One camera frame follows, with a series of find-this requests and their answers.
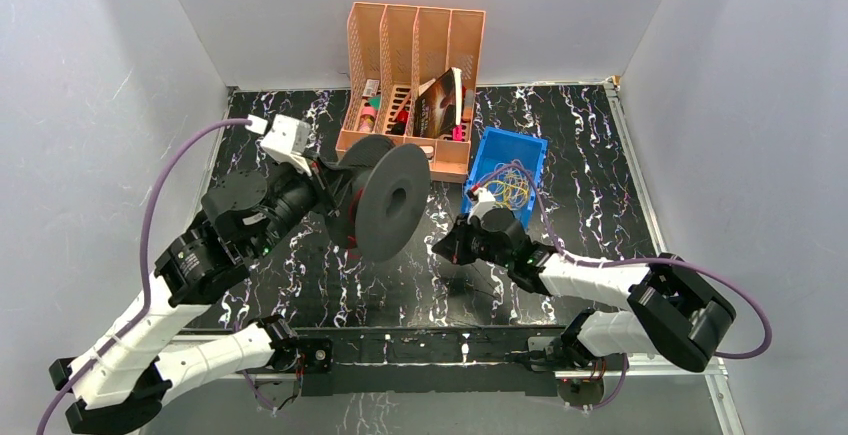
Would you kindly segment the grey filament spool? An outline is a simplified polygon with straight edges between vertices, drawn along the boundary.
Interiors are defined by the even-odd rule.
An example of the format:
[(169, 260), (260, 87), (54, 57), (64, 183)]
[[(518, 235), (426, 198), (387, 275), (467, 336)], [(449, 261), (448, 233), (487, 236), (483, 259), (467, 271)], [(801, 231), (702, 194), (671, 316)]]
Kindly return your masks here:
[(391, 259), (409, 242), (425, 210), (431, 184), (427, 157), (418, 145), (370, 134), (338, 163), (360, 165), (361, 173), (339, 215), (325, 217), (330, 240), (372, 262)]

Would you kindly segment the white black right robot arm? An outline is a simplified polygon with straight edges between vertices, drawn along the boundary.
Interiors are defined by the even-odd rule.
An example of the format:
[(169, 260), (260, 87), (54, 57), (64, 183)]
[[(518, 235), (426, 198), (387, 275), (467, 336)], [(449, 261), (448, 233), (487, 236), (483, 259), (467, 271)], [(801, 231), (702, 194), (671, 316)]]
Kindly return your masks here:
[(524, 356), (530, 366), (587, 369), (610, 355), (643, 353), (701, 372), (736, 318), (726, 298), (672, 255), (617, 266), (562, 254), (533, 240), (506, 209), (459, 216), (432, 251), (454, 265), (482, 260), (500, 266), (529, 293), (611, 307), (580, 312), (547, 347)]

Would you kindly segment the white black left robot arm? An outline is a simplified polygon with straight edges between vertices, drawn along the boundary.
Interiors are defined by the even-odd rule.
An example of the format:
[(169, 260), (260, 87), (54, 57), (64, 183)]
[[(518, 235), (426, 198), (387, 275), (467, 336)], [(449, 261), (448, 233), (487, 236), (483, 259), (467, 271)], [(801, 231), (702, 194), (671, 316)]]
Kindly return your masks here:
[(302, 373), (321, 348), (299, 337), (279, 315), (179, 351), (172, 339), (249, 277), (310, 213), (348, 232), (352, 186), (363, 169), (320, 160), (299, 171), (276, 163), (266, 171), (236, 171), (207, 191), (200, 211), (155, 262), (142, 265), (140, 294), (84, 354), (49, 369), (74, 434), (127, 434), (149, 423), (171, 401), (235, 372), (256, 368)]

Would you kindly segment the blue plastic bin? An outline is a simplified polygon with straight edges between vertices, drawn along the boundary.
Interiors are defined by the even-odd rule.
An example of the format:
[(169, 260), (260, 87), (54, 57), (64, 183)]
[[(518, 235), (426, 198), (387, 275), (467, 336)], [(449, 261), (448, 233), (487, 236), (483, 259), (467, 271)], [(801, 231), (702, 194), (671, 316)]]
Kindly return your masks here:
[(548, 142), (541, 138), (487, 127), (480, 139), (471, 172), (463, 185), (461, 211), (465, 213), (471, 208), (466, 192), (473, 185), (481, 185), (495, 196), (498, 207), (509, 208), (527, 228), (537, 200), (535, 190), (516, 168), (508, 168), (496, 175), (494, 172), (517, 163), (533, 176), (535, 186), (541, 188), (547, 146)]

